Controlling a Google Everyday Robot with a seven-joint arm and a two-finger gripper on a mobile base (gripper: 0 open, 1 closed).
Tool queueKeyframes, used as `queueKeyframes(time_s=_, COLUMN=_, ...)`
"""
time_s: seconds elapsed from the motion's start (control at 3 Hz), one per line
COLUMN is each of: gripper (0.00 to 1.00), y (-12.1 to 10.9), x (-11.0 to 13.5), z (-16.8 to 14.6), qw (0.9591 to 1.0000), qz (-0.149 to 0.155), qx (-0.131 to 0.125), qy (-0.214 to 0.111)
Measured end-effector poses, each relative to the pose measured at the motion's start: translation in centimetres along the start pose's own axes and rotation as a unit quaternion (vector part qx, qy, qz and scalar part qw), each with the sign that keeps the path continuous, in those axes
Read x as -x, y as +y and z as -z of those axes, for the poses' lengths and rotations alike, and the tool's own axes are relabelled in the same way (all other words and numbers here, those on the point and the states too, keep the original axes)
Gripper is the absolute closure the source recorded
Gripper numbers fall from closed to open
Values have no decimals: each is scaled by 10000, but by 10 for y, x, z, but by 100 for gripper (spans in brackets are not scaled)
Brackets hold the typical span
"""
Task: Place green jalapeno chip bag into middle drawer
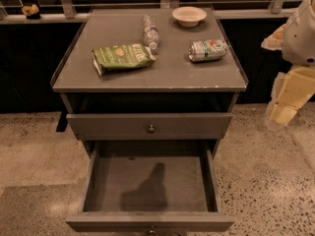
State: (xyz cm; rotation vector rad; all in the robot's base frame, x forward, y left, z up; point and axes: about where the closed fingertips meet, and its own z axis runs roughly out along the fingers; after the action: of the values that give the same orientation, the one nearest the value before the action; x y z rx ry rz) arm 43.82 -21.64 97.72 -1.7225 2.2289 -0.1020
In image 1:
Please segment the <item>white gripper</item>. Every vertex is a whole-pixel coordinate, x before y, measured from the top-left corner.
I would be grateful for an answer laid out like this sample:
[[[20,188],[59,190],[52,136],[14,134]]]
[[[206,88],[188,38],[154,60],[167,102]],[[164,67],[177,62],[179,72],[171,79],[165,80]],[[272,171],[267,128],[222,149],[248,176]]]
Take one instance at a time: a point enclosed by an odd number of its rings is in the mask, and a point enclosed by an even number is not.
[[[278,131],[315,94],[315,0],[303,0],[286,24],[265,38],[261,47],[281,50],[283,59],[295,64],[287,73],[278,73],[267,106],[264,124]]]

